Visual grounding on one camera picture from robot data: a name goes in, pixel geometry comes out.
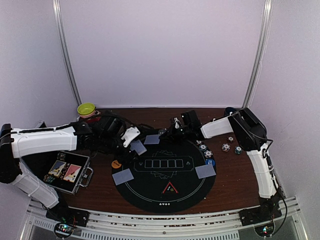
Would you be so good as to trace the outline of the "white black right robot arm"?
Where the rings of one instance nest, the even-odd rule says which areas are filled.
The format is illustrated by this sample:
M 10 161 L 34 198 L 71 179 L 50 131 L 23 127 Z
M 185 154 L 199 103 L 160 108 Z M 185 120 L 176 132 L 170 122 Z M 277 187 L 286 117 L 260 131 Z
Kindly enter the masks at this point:
M 182 113 L 181 117 L 182 121 L 172 118 L 161 139 L 202 141 L 233 133 L 241 149 L 246 151 L 258 182 L 260 206 L 255 215 L 259 220 L 266 221 L 280 213 L 279 202 L 283 196 L 269 155 L 273 140 L 267 137 L 266 127 L 249 108 L 230 111 L 205 124 L 200 122 L 194 110 Z

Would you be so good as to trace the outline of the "blue white poker chip stack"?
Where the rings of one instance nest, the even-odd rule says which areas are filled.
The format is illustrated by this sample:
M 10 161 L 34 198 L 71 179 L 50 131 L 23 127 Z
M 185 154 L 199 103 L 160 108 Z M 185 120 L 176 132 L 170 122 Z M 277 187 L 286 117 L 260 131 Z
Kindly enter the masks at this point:
M 231 149 L 231 146 L 228 143 L 223 143 L 222 144 L 221 150 L 223 152 L 228 152 L 230 149 Z

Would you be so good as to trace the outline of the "orange round blind button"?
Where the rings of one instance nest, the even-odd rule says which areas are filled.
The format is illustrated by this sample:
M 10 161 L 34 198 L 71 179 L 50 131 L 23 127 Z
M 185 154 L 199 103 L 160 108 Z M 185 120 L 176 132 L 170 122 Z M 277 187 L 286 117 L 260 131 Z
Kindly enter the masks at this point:
M 122 164 L 119 163 L 117 160 L 113 160 L 112 163 L 111 163 L 111 167 L 112 167 L 113 169 L 119 169 L 119 168 L 122 167 Z

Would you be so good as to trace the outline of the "blue round blind button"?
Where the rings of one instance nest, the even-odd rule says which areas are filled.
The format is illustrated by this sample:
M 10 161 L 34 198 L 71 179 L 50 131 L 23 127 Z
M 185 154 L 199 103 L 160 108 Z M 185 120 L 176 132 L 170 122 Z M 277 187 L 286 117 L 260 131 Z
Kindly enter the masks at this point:
M 205 164 L 206 164 L 206 165 L 213 165 L 213 166 L 215 166 L 215 165 L 216 165 L 216 162 L 215 162 L 215 160 L 212 159 L 212 158 L 207 158 L 207 159 L 205 160 Z

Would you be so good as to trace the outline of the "blue playing card deck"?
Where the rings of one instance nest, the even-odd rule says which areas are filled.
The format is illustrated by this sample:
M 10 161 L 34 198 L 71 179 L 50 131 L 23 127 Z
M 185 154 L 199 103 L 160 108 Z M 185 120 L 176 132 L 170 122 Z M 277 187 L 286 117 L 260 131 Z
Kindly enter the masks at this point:
M 139 156 L 147 151 L 146 147 L 140 140 L 133 140 L 130 143 L 130 150 L 135 151 Z

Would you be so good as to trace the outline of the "red black triangle marker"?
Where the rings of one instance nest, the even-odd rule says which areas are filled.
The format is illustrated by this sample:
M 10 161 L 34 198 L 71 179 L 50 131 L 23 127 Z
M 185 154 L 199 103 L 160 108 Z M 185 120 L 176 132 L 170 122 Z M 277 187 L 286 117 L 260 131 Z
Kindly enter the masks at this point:
M 175 188 L 175 186 L 171 182 L 168 182 L 168 184 L 162 191 L 162 194 L 178 194 L 178 193 L 179 191 Z

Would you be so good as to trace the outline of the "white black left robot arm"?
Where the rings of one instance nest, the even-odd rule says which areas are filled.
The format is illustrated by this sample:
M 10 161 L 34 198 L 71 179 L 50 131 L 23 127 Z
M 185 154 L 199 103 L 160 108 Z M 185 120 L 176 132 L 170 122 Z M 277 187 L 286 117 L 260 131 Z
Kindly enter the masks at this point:
M 132 142 L 153 130 L 152 126 L 133 123 L 109 111 L 46 128 L 12 128 L 6 123 L 0 131 L 0 181 L 17 186 L 52 209 L 61 222 L 67 222 L 72 218 L 72 211 L 63 198 L 33 172 L 28 172 L 21 159 L 50 152 L 88 150 L 112 154 L 119 163 L 126 164 L 138 157 L 136 150 L 131 149 Z

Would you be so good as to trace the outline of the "single blue playing card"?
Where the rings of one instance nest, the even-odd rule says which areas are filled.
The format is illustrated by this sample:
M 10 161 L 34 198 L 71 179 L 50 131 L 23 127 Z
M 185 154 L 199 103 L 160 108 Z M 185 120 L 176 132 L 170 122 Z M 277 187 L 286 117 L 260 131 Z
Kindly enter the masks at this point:
M 216 171 L 212 164 L 205 164 L 195 168 L 198 179 L 204 179 L 216 175 Z

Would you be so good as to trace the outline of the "clear round dealer button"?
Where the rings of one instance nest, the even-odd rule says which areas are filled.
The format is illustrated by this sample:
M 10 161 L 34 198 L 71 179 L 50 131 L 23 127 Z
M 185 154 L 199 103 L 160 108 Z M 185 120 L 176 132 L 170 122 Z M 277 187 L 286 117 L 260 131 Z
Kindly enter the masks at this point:
M 167 131 L 166 128 L 161 128 L 161 129 L 159 129 L 158 134 L 159 134 L 159 135 L 162 135 L 162 134 L 164 134 L 166 131 Z

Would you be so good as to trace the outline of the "green poker chip stack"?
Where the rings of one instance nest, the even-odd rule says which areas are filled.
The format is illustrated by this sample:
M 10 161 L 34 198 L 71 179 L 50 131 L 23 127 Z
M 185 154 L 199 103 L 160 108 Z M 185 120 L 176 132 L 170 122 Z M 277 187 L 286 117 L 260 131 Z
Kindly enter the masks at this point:
M 242 148 L 240 146 L 236 146 L 235 149 L 234 149 L 234 152 L 237 154 L 237 155 L 240 155 L 242 153 Z

